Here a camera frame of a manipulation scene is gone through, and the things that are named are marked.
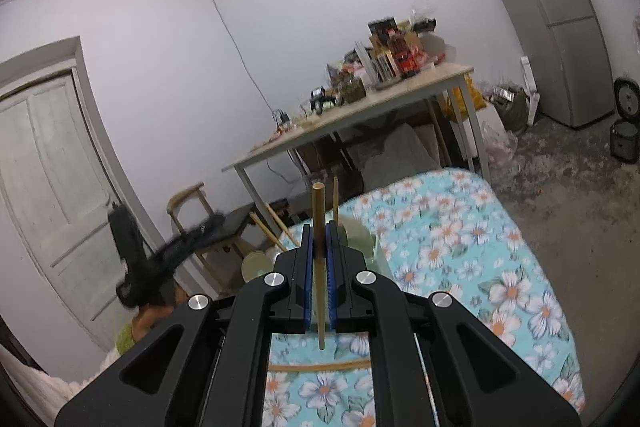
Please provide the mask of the left green fuzzy sleeve forearm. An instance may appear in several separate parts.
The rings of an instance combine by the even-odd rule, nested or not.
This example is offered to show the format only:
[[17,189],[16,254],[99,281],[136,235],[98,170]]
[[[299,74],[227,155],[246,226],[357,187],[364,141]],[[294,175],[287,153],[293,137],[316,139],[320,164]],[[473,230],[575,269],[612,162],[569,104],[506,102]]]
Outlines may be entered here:
[[82,389],[91,384],[130,348],[134,347],[134,325],[127,323],[119,332],[115,347],[107,353],[98,371],[84,381],[64,381],[60,377],[50,376],[40,369],[34,369],[18,361],[15,355],[1,347],[1,364],[6,369],[17,390],[26,399],[26,403],[35,410],[40,421],[53,426],[58,412],[75,398]]

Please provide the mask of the person left hand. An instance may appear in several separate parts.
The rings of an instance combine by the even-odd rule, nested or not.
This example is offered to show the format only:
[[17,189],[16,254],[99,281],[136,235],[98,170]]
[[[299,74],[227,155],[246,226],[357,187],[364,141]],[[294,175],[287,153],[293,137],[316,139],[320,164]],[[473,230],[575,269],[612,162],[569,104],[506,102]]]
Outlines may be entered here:
[[146,305],[139,309],[138,314],[131,321],[131,338],[138,343],[151,329],[165,317],[174,312],[172,306],[152,306]]

